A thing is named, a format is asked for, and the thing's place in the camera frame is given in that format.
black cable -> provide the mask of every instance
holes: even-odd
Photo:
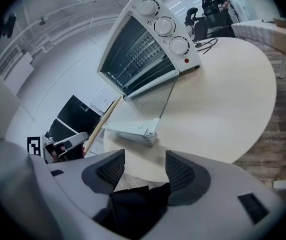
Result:
[[[207,44],[211,44],[210,46],[206,47],[206,48],[202,48],[200,50],[197,50],[198,52],[201,52],[203,50],[206,50],[203,54],[205,54],[206,52],[208,52],[216,43],[218,42],[218,39],[217,38],[213,38],[211,40],[209,40],[208,42],[200,42],[200,46],[199,47],[202,47],[204,45],[207,45]]]

person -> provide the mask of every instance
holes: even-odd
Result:
[[[232,37],[235,37],[233,28],[232,28],[232,24],[233,21],[228,13],[228,5],[229,2],[227,0],[202,0],[202,8],[205,9],[206,7],[209,6],[215,6],[219,11],[221,11],[221,13],[224,13],[226,16],[226,24],[229,26],[228,30],[230,31],[230,33],[232,34]]]

power cord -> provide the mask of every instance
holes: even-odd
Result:
[[[203,50],[206,50],[203,54],[205,54],[206,52],[208,52],[216,43],[218,42],[218,39],[217,38],[213,38],[211,40],[209,40],[208,42],[195,42],[194,45],[196,48],[199,48],[199,47],[202,47],[204,45],[207,45],[207,44],[211,44],[210,46],[208,47],[205,47],[205,48],[202,48],[200,50],[197,50],[198,52],[201,52]]]

round table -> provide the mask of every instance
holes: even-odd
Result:
[[[146,146],[104,134],[105,152],[125,149],[125,173],[168,182],[165,150],[233,163],[265,130],[276,101],[271,63],[253,44],[221,37],[197,70],[179,76],[157,129]],[[122,101],[115,109],[122,106]]]

wooden stick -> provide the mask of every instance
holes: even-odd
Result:
[[[93,144],[98,132],[101,130],[103,124],[107,121],[107,119],[110,117],[112,114],[113,110],[115,109],[116,105],[118,102],[122,99],[122,96],[119,97],[116,101],[113,102],[113,104],[109,107],[109,109],[106,111],[106,113],[102,116],[101,120],[98,122],[97,126],[95,127],[94,131],[92,132],[91,136],[88,138],[85,147],[84,147],[84,152],[87,153],[88,149],[91,147]]]

